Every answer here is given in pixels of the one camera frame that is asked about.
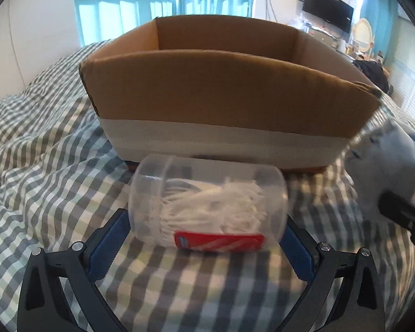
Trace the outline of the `oval white mirror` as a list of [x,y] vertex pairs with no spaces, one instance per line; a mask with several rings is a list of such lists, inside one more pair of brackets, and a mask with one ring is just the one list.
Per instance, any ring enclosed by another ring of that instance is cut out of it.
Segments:
[[370,50],[373,44],[373,31],[369,21],[365,18],[360,18],[352,28],[353,43],[357,43],[358,49],[362,53]]

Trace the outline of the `clear floss pick container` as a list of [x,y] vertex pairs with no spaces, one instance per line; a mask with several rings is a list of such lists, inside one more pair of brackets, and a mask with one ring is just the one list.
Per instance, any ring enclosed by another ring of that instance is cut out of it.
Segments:
[[288,194],[274,166],[150,155],[129,188],[129,221],[148,244],[180,250],[253,252],[277,245]]

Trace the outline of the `white wardrobe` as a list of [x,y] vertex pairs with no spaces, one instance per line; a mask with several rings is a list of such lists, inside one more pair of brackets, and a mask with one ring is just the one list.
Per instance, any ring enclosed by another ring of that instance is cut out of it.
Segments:
[[415,118],[415,27],[402,17],[396,28],[396,47],[390,82],[396,105]]

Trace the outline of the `teal side window curtain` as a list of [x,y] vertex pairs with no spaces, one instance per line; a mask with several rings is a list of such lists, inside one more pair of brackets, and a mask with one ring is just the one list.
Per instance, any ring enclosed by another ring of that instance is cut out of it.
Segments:
[[390,66],[396,50],[397,0],[363,0],[360,16],[368,20],[375,36],[373,52],[382,52],[384,65]]

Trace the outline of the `black jacket on chair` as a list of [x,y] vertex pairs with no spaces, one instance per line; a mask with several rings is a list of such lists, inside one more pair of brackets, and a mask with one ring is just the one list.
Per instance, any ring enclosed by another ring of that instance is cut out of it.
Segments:
[[352,64],[358,68],[374,85],[380,88],[388,96],[394,92],[394,87],[389,83],[388,74],[382,64],[377,61],[355,60]]

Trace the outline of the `brown cardboard box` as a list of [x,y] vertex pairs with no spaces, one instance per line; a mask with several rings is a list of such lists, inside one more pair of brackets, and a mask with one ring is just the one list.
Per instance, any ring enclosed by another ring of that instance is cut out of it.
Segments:
[[91,53],[79,76],[130,169],[165,154],[319,173],[382,96],[307,33],[220,15],[145,23]]

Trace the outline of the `black wall television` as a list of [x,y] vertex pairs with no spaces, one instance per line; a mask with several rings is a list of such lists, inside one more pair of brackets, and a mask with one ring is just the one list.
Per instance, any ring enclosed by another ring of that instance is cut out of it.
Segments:
[[350,33],[354,8],[343,0],[303,0],[302,10]]

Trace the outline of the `checkered bed cover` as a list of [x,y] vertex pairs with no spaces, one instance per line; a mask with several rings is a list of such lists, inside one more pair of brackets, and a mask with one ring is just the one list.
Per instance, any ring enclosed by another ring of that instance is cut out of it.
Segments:
[[[0,102],[0,322],[17,328],[19,294],[37,246],[65,250],[126,206],[130,171],[97,119],[78,66],[96,44],[60,59]],[[386,326],[415,297],[415,246],[398,225],[362,217],[338,159],[318,175],[289,175],[289,213],[316,241],[371,250]],[[273,331],[304,284],[279,248],[185,253],[129,236],[98,284],[128,331]]]

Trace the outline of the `silver mini fridge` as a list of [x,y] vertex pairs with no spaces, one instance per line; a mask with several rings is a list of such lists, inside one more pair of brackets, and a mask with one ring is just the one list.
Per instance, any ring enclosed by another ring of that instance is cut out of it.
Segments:
[[308,34],[315,38],[316,40],[322,42],[328,47],[331,47],[333,49],[336,49],[338,38],[334,37],[330,33],[320,29],[320,28],[313,28],[310,27]]

